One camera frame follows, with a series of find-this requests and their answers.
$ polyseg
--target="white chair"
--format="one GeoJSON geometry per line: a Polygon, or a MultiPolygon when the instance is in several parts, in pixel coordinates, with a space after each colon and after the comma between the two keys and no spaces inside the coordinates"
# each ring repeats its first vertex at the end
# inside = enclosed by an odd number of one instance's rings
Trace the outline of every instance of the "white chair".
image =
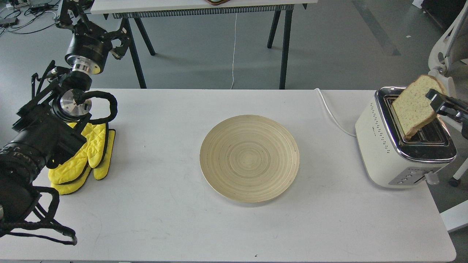
{"type": "MultiPolygon", "coordinates": [[[[468,58],[468,0],[460,14],[432,48],[429,55],[429,75],[444,83],[448,96],[456,98],[455,85],[452,77],[445,74],[452,69],[454,62],[468,58]]],[[[462,125],[443,116],[446,123],[461,132],[462,125]]],[[[468,170],[468,159],[449,180],[452,186],[458,186],[461,176],[468,170]]],[[[455,231],[468,225],[468,200],[442,212],[441,217],[448,232],[455,231]]]]}
{"type": "MultiPolygon", "coordinates": [[[[468,0],[452,25],[437,41],[429,55],[429,75],[440,80],[448,91],[448,96],[456,98],[455,84],[452,77],[445,74],[453,67],[454,62],[468,58],[468,0]]],[[[461,124],[450,118],[444,121],[461,132],[461,124]]],[[[461,176],[468,170],[468,159],[462,164],[454,176],[449,180],[452,186],[460,184],[461,176]]]]}

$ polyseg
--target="black cable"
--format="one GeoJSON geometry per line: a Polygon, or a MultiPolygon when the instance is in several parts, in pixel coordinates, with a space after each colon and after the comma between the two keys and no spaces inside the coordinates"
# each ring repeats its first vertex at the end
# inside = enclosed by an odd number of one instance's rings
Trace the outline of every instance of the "black cable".
{"type": "Polygon", "coordinates": [[[57,5],[57,3],[55,5],[52,5],[52,6],[47,6],[47,7],[40,7],[40,8],[37,8],[35,9],[34,11],[31,10],[31,8],[28,8],[26,11],[24,11],[24,16],[28,16],[28,15],[37,15],[38,13],[41,13],[41,12],[45,12],[45,11],[57,11],[58,9],[53,9],[55,6],[57,5]]]}
{"type": "Polygon", "coordinates": [[[9,17],[9,16],[11,16],[11,15],[13,15],[14,13],[18,13],[18,14],[15,15],[13,18],[18,17],[18,16],[21,15],[21,10],[19,10],[19,9],[15,10],[15,9],[13,9],[13,12],[7,14],[5,17],[3,17],[3,19],[5,19],[5,18],[7,18],[7,17],[9,17]]]}
{"type": "MultiPolygon", "coordinates": [[[[38,204],[36,205],[36,208],[37,208],[44,216],[46,216],[46,214],[48,214],[48,212],[45,211],[45,209],[41,206],[41,204],[38,203],[38,204]]],[[[52,219],[51,222],[52,222],[53,224],[58,224],[58,225],[60,225],[60,223],[58,223],[55,219],[52,219]]]]}
{"type": "Polygon", "coordinates": [[[12,34],[17,34],[17,35],[27,35],[27,34],[32,34],[32,33],[36,33],[36,32],[39,32],[39,31],[42,31],[42,30],[45,30],[45,29],[48,29],[49,27],[51,26],[55,26],[55,24],[52,24],[50,26],[47,26],[43,29],[39,29],[39,30],[36,30],[36,31],[32,31],[32,32],[27,32],[27,33],[17,33],[17,32],[12,32],[12,31],[7,31],[8,33],[12,33],[12,34]]]}
{"type": "Polygon", "coordinates": [[[30,234],[30,233],[17,233],[17,232],[10,232],[8,233],[9,235],[14,235],[14,236],[26,236],[26,237],[38,237],[38,238],[44,238],[50,241],[54,241],[57,243],[61,243],[64,245],[76,245],[76,237],[72,237],[72,241],[64,241],[64,240],[58,240],[55,238],[51,238],[45,235],[36,235],[36,234],[30,234]]]}
{"type": "Polygon", "coordinates": [[[29,20],[26,24],[24,24],[24,25],[22,25],[22,26],[19,26],[19,27],[10,27],[10,28],[12,28],[12,29],[14,29],[14,30],[11,30],[11,31],[8,31],[8,30],[7,30],[7,32],[10,32],[10,33],[11,33],[12,31],[20,30],[20,29],[22,29],[22,28],[24,28],[24,27],[30,25],[32,22],[34,22],[34,20],[35,20],[36,18],[37,18],[37,17],[35,17],[35,18],[29,20]]]}
{"type": "Polygon", "coordinates": [[[62,0],[58,0],[57,3],[55,3],[54,5],[52,5],[52,7],[55,7],[55,6],[59,5],[60,1],[62,1],[62,0]]]}
{"type": "Polygon", "coordinates": [[[36,186],[34,188],[40,193],[48,193],[52,196],[52,200],[49,204],[49,210],[47,212],[44,208],[42,208],[42,206],[39,203],[36,205],[36,208],[38,208],[44,214],[44,220],[47,222],[52,222],[54,220],[55,213],[59,208],[59,192],[57,192],[57,190],[55,190],[54,188],[50,187],[36,186]]]}
{"type": "Polygon", "coordinates": [[[37,218],[39,218],[40,221],[44,220],[44,218],[45,218],[44,215],[41,214],[41,213],[39,212],[39,210],[37,209],[37,207],[34,208],[33,212],[34,212],[34,214],[37,216],[37,218]]]}
{"type": "Polygon", "coordinates": [[[39,95],[39,93],[41,92],[42,84],[44,83],[44,80],[46,79],[47,73],[51,71],[53,68],[55,68],[55,60],[52,60],[49,63],[44,73],[42,74],[41,80],[39,81],[39,86],[37,87],[36,96],[39,95]]]}
{"type": "Polygon", "coordinates": [[[77,104],[82,104],[86,99],[90,98],[102,98],[108,100],[110,114],[105,118],[89,120],[89,123],[94,125],[108,123],[117,116],[117,99],[110,93],[95,90],[83,93],[80,97],[74,97],[77,104]]]}
{"type": "Polygon", "coordinates": [[[34,98],[34,96],[36,96],[36,81],[40,81],[40,80],[39,80],[39,74],[34,73],[34,74],[32,74],[32,76],[31,76],[31,94],[32,94],[32,99],[34,98]]]}

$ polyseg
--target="gray floor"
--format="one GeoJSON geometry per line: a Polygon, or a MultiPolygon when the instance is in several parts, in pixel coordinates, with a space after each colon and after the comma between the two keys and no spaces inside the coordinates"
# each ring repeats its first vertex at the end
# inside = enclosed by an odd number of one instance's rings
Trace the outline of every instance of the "gray floor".
{"type": "MultiPolygon", "coordinates": [[[[443,34],[411,0],[320,0],[307,10],[296,6],[292,18],[286,89],[378,89],[406,86],[427,73],[427,59],[443,34]]],[[[21,30],[30,32],[53,23],[45,14],[21,30]]],[[[31,18],[20,16],[20,23],[31,18]]],[[[89,15],[111,31],[118,20],[89,15]]],[[[238,14],[234,89],[277,89],[283,19],[276,40],[266,48],[272,13],[238,14]]],[[[229,89],[232,83],[235,15],[145,18],[158,53],[148,54],[131,21],[148,88],[229,89]]],[[[10,129],[16,111],[30,99],[30,76],[42,73],[50,60],[63,59],[70,31],[51,27],[39,33],[0,36],[0,144],[15,135],[10,129]]],[[[457,92],[468,98],[467,66],[451,73],[457,92]]],[[[120,61],[109,56],[104,72],[93,77],[93,88],[139,88],[130,53],[120,61]]],[[[441,185],[431,186],[439,211],[468,199],[468,177],[458,187],[446,181],[468,157],[468,144],[452,132],[458,158],[441,172],[441,185]]],[[[468,228],[451,233],[457,250],[454,262],[468,262],[468,228]]]]}

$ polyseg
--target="toaster lever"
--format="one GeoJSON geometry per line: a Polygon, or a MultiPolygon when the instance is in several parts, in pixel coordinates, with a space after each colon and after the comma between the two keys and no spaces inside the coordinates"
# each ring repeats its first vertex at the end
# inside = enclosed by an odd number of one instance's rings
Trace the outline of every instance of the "toaster lever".
{"type": "Polygon", "coordinates": [[[437,176],[437,173],[434,173],[430,171],[429,173],[424,175],[426,177],[426,182],[430,185],[436,185],[439,184],[439,177],[437,176]]]}

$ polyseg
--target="black table leg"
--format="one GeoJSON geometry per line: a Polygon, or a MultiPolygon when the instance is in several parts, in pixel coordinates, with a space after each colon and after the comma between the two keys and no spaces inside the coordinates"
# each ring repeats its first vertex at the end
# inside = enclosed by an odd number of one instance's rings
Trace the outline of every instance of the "black table leg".
{"type": "Polygon", "coordinates": [[[287,10],[285,16],[285,33],[283,35],[283,56],[281,58],[281,74],[279,76],[279,89],[285,89],[286,85],[286,69],[288,66],[289,38],[291,36],[292,19],[293,11],[287,10]]]}
{"type": "Polygon", "coordinates": [[[137,73],[138,83],[140,84],[140,88],[146,88],[145,77],[143,76],[143,71],[141,70],[140,59],[138,58],[137,47],[135,46],[135,41],[133,39],[132,29],[130,28],[130,21],[127,18],[122,18],[124,21],[124,26],[127,29],[128,35],[132,40],[130,43],[130,54],[133,60],[133,66],[135,67],[135,71],[137,73]]]}
{"type": "Polygon", "coordinates": [[[279,15],[281,14],[281,10],[275,11],[275,15],[273,17],[273,23],[271,24],[270,29],[270,37],[268,38],[268,43],[266,45],[267,48],[271,48],[273,45],[273,40],[275,39],[276,28],[278,27],[279,15]]]}
{"type": "Polygon", "coordinates": [[[143,40],[145,41],[146,47],[148,48],[149,53],[151,56],[156,55],[156,52],[154,52],[153,45],[151,44],[151,41],[149,40],[148,34],[146,33],[145,26],[141,22],[141,18],[135,17],[135,23],[138,26],[138,29],[140,30],[141,36],[143,37],[143,40]]]}

